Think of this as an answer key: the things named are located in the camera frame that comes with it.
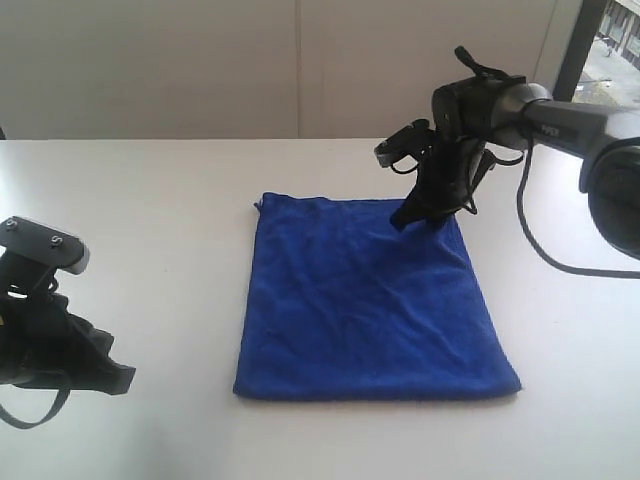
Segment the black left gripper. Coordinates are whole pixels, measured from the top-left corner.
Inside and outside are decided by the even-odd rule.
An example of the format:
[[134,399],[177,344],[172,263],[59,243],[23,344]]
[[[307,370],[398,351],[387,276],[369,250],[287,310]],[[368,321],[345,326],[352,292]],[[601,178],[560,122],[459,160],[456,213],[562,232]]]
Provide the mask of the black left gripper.
[[31,389],[129,391],[136,369],[110,356],[113,336],[67,311],[62,296],[1,299],[1,382]]

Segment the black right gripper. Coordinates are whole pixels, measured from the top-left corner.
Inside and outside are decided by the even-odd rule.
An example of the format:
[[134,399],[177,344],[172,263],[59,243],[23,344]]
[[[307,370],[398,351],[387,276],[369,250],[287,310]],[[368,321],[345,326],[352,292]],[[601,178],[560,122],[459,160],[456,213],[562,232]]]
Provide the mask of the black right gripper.
[[442,224],[459,210],[478,213],[473,195],[479,181],[486,143],[481,140],[436,139],[420,162],[412,197],[405,198],[391,215],[395,230],[427,220]]

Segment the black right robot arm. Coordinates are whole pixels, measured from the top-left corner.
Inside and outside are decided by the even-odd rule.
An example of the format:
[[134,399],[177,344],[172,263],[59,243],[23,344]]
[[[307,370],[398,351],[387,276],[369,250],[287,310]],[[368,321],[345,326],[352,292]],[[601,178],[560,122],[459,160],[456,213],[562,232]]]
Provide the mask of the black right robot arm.
[[401,231],[474,211],[475,190],[501,162],[488,145],[531,152],[542,144],[581,159],[578,188],[596,229],[616,250],[638,257],[638,111],[558,101],[522,75],[477,62],[462,46],[454,54],[472,76],[437,88],[430,120],[411,122],[374,150],[383,168],[407,157],[416,162],[416,183],[391,225]]

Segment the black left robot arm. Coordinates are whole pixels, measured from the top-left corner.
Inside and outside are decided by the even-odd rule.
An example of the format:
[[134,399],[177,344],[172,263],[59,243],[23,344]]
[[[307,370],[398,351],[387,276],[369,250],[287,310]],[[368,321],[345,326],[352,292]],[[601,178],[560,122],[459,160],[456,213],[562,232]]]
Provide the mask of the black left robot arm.
[[1,255],[1,382],[23,389],[129,391],[136,369],[110,358],[114,336],[68,310],[56,268]]

